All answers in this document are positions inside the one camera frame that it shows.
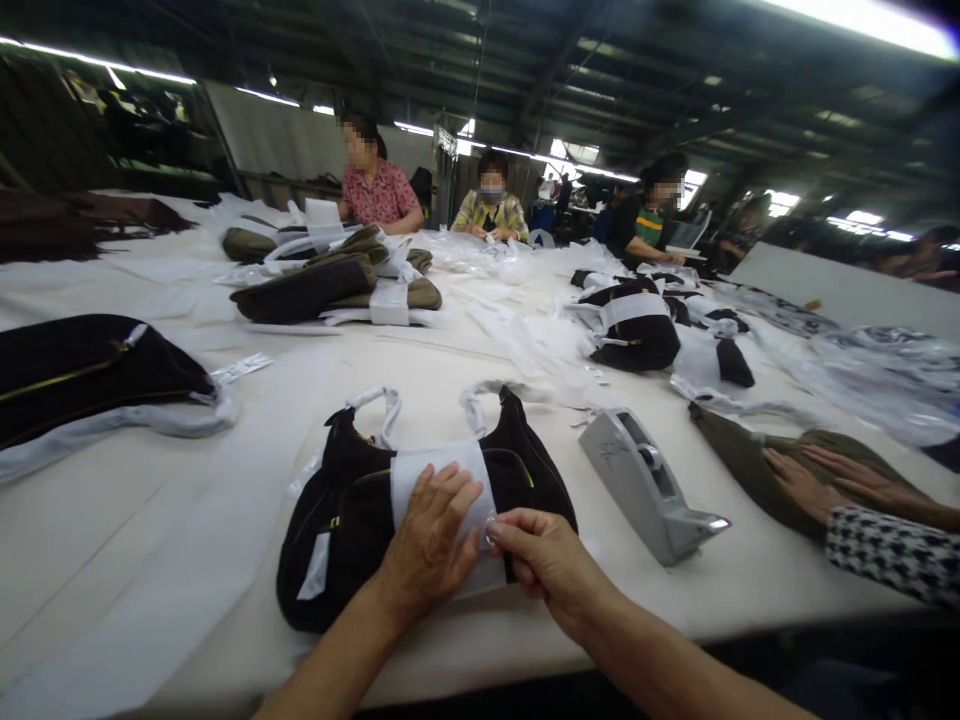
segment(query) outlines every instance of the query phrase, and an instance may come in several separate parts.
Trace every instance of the gray tape dispenser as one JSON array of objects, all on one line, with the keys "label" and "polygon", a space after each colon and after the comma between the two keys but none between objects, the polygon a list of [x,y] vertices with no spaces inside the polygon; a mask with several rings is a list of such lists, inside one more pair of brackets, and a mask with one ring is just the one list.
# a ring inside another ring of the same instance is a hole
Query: gray tape dispenser
[{"label": "gray tape dispenser", "polygon": [[722,517],[687,507],[670,466],[627,408],[600,412],[580,436],[580,446],[661,565],[676,565],[730,527]]}]

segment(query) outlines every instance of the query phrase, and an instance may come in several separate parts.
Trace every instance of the face mask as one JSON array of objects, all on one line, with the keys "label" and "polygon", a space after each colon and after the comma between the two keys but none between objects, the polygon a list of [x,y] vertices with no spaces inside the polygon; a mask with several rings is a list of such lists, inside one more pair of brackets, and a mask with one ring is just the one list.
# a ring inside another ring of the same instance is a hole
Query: face mask
[{"label": "face mask", "polygon": [[487,205],[499,205],[503,202],[503,190],[487,190],[480,188],[480,198]]}]

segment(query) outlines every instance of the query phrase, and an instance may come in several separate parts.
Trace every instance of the woman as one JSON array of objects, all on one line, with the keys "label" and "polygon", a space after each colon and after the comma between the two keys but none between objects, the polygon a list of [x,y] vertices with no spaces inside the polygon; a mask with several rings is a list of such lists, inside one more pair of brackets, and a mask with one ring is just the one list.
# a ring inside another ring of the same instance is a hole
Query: woman
[{"label": "woman", "polygon": [[956,277],[956,270],[941,270],[940,248],[951,245],[960,238],[960,230],[952,225],[942,225],[928,230],[913,245],[910,255],[897,255],[880,261],[880,272],[894,277],[927,282]]},{"label": "woman", "polygon": [[509,172],[507,156],[502,152],[487,150],[480,156],[480,190],[471,190],[463,199],[453,223],[454,232],[467,232],[481,240],[489,234],[497,242],[527,242],[530,231],[520,199],[505,190]]},{"label": "woman", "polygon": [[373,119],[344,115],[340,127],[350,158],[343,173],[340,219],[352,216],[363,225],[379,225],[387,235],[422,228],[420,202],[403,170],[387,162],[386,146]]},{"label": "woman", "polygon": [[686,155],[673,153],[640,173],[640,192],[616,209],[607,231],[607,248],[617,258],[636,266],[641,262],[683,265],[678,253],[657,250],[663,232],[663,211],[680,194],[689,165]]},{"label": "woman", "polygon": [[811,446],[805,452],[836,474],[836,487],[892,513],[861,507],[796,460],[764,450],[784,491],[826,526],[827,560],[924,602],[960,610],[960,510],[824,448]]},{"label": "woman", "polygon": [[770,214],[769,194],[750,198],[740,208],[734,228],[721,231],[717,243],[718,272],[729,275],[740,264],[763,234],[763,219]]}]

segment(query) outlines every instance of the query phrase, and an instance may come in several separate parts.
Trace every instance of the yellow patterned shirt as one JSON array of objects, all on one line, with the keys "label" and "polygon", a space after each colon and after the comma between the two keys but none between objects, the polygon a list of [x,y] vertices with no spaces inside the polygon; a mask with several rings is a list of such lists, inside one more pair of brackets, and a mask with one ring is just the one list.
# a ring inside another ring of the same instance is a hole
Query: yellow patterned shirt
[{"label": "yellow patterned shirt", "polygon": [[[454,228],[465,228],[473,225],[483,227],[487,220],[487,208],[480,200],[480,193],[471,190],[463,199],[460,205],[460,212],[457,213],[457,219],[454,221]],[[520,242],[527,242],[530,239],[530,230],[527,228],[526,220],[523,218],[523,208],[520,206],[520,199],[516,195],[507,193],[503,197],[503,202],[497,208],[496,215],[493,218],[498,228],[504,230],[514,230],[519,236]]]}]

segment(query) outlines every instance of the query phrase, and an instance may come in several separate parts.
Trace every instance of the handbag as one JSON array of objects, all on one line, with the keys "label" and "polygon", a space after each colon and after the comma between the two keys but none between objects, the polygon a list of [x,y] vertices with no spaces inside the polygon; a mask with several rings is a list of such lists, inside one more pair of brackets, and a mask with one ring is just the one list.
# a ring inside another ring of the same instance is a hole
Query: handbag
[{"label": "handbag", "polygon": [[[484,392],[498,392],[500,397],[500,421],[489,433],[477,400],[477,395]],[[566,486],[543,443],[527,424],[518,394],[534,401],[545,398],[525,385],[500,381],[480,383],[461,396],[477,437],[496,511],[516,507],[545,510],[562,515],[576,530],[576,515]],[[353,424],[357,408],[380,396],[386,397],[388,406],[380,438],[386,447],[374,445]],[[398,452],[393,449],[390,429],[399,409],[396,391],[374,388],[349,402],[326,423],[330,433],[322,465],[297,501],[277,570],[280,610],[295,630],[325,632],[380,567],[396,529],[391,485],[397,481],[391,477],[391,468],[398,462]],[[426,461],[418,465],[418,472],[425,465]],[[509,558],[488,557],[487,562],[491,561],[500,584],[516,582]]]}]

